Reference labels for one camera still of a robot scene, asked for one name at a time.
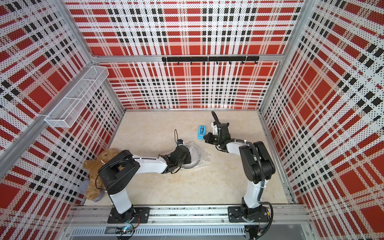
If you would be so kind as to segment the clear bubble wrap sheet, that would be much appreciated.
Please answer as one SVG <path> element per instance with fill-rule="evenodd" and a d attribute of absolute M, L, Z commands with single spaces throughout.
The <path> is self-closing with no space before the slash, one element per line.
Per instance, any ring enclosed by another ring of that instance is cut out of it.
<path fill-rule="evenodd" d="M 182 165 L 183 170 L 191 170 L 200 167 L 209 166 L 211 163 L 211 156 L 201 149 L 196 143 L 188 142 L 184 144 L 191 154 L 191 163 Z"/>

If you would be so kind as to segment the blue tape dispenser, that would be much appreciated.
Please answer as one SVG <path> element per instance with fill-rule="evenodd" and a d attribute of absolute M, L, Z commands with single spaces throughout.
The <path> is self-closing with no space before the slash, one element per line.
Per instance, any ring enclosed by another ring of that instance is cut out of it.
<path fill-rule="evenodd" d="M 204 136 L 206 135 L 206 126 L 199 126 L 199 129 L 198 129 L 198 139 L 199 140 L 203 140 L 204 139 Z"/>

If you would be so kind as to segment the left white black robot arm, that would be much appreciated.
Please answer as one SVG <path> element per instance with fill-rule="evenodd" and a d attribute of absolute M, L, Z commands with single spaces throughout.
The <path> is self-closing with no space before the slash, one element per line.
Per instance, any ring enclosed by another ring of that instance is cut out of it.
<path fill-rule="evenodd" d="M 139 216 L 126 190 L 134 176 L 146 173 L 172 174 L 191 162 L 191 153 L 184 145 L 178 145 L 170 154 L 155 159 L 139 157 L 128 150 L 118 153 L 98 170 L 98 178 L 113 203 L 108 223 L 130 223 Z"/>

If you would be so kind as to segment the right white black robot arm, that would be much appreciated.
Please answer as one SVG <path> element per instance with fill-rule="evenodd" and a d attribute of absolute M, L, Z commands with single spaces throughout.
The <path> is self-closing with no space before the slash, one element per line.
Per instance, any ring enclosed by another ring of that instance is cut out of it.
<path fill-rule="evenodd" d="M 268 210 L 262 195 L 268 181 L 276 172 L 276 167 L 265 144 L 233 139 L 229 133 L 229 123 L 212 123 L 213 131 L 204 136 L 206 143 L 214 145 L 218 151 L 240 156 L 244 173 L 248 179 L 247 190 L 242 198 L 240 209 L 229 217 L 231 221 L 244 219 L 246 222 L 269 221 Z"/>

